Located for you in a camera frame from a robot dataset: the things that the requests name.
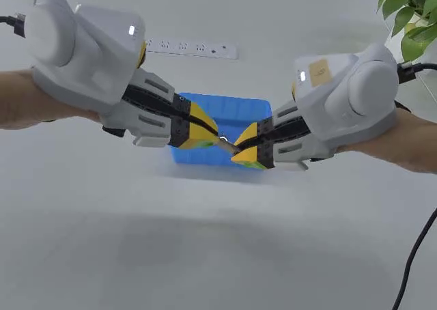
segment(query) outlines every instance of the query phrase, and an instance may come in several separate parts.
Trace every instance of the outlet socket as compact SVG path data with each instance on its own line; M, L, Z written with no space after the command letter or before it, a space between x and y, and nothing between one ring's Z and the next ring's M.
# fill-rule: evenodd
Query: outlet socket
M216 59L237 59L238 49L229 43L193 42L168 38L149 38L147 52L176 55L211 57Z

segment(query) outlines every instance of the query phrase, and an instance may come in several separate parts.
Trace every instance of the hand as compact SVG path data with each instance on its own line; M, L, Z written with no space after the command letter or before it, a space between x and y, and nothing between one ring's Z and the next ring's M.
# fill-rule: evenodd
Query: hand
M99 122L97 113L71 107L44 93L33 82L30 70L0 73L0 128L22 129L67 117Z
M397 110L398 123L371 141L343 146L417 172L437 172L437 124Z

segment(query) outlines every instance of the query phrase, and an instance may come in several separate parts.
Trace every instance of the blue container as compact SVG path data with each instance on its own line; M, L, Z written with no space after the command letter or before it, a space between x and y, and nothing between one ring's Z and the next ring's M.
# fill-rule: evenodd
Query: blue container
M212 117L217 123L218 133L225 135L231 143L234 143L250 124L272 115L270 103L266 100L192 93L181 93L180 95L196 102ZM179 150L178 148L171 147L171 153L176 163L225 165L244 168L231 162L231 154L217 146L193 150Z

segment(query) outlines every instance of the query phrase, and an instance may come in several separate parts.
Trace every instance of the label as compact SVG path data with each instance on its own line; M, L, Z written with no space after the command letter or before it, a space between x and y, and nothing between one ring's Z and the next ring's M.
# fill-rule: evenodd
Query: label
M321 59L309 65L309 76L313 87L321 86L330 83L333 76L330 73L328 60Z

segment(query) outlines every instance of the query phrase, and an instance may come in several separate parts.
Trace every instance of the black cable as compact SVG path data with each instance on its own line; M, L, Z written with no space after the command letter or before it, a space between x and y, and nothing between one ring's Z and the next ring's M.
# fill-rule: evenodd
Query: black cable
M402 278L401 288L399 289L399 293L397 294L397 298L396 298L395 304L393 305L392 310L399 309L399 306L402 302L402 298L404 297L404 294L405 294L405 290L407 288L408 277L410 276L412 262L414 261L414 258L416 257L416 253L419 250L420 245L422 244L423 240L425 239L426 235L428 234L428 231L431 229L432 224L434 223L434 221L436 219L437 219L437 209L434 210L431 217L428 219L428 222L426 222L425 227L422 229L421 234L419 235L414 246L412 247L412 250L410 252L410 255L408 256L408 259L407 259L407 262L405 265L404 277Z
M424 64L422 64L422 63L418 63L415 66L413 66L413 68L418 70L416 72L424 71L426 69L428 69L428 70L436 70L437 71L437 64L432 64L432 63L424 63Z
M26 16L17 14L13 16L0 16L0 23L6 23L14 28L14 33L20 37L25 37L25 19Z

